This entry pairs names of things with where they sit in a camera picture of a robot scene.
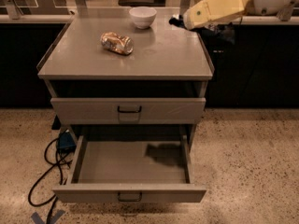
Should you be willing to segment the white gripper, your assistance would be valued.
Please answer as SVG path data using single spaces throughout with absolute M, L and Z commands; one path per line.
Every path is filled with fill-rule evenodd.
M 202 0 L 183 14 L 188 30 L 202 28 L 210 23 L 226 23 L 240 18 L 246 11 L 250 15 L 292 14 L 299 0 Z

